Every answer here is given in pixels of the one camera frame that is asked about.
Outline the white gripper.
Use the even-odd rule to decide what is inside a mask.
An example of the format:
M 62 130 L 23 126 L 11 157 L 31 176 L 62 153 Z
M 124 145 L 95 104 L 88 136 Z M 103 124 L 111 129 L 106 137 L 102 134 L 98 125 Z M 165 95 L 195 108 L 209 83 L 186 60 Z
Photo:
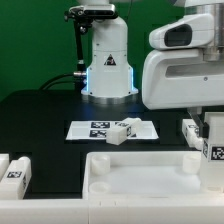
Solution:
M 150 110 L 188 108 L 202 137 L 201 107 L 224 104 L 224 62 L 204 61 L 199 49 L 153 50 L 144 62 L 142 101 Z

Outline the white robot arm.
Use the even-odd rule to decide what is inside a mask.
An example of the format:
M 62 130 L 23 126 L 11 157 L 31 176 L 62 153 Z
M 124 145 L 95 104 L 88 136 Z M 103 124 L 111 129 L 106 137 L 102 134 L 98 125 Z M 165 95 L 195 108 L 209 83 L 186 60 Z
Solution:
M 115 30 L 119 19 L 112 0 L 78 0 L 81 15 L 94 25 L 89 91 L 108 93 L 103 81 L 127 68 L 125 35 Z M 197 109 L 224 104 L 224 0 L 170 0 L 186 9 L 178 21 L 153 30 L 142 76 L 142 100 L 150 109 L 189 108 L 202 137 L 212 125 L 201 121 Z

